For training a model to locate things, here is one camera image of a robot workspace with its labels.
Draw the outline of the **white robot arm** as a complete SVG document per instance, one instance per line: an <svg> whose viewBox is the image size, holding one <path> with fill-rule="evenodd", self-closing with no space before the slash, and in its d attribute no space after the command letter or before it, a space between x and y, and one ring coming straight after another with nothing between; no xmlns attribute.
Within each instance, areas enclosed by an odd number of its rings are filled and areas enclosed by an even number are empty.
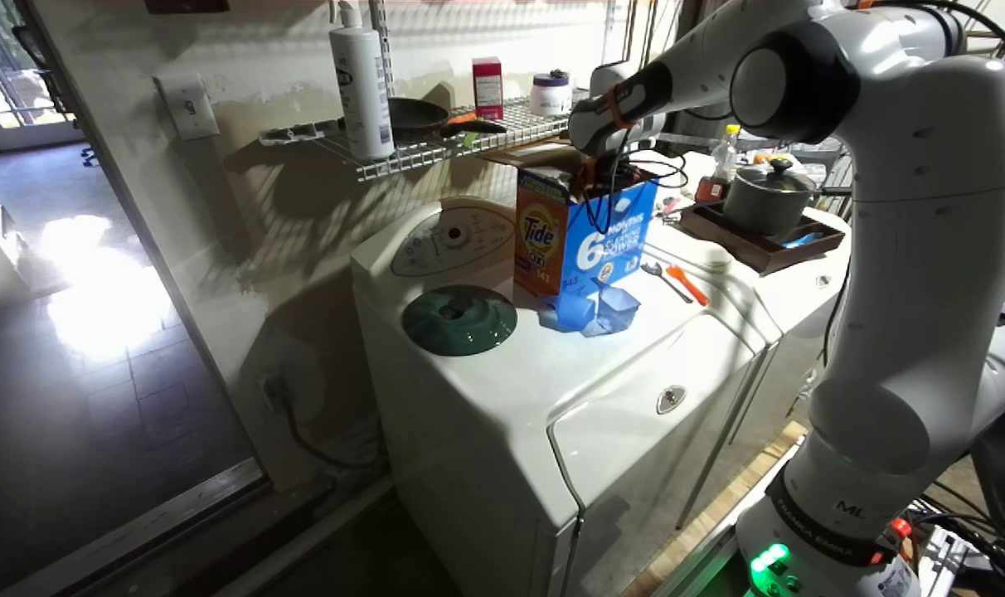
<svg viewBox="0 0 1005 597"><path fill-rule="evenodd" d="M737 519L747 593L920 597L888 525L1005 415L1005 64L932 8L725 0L566 129L596 156L651 112L707 107L852 159L812 431Z"/></svg>

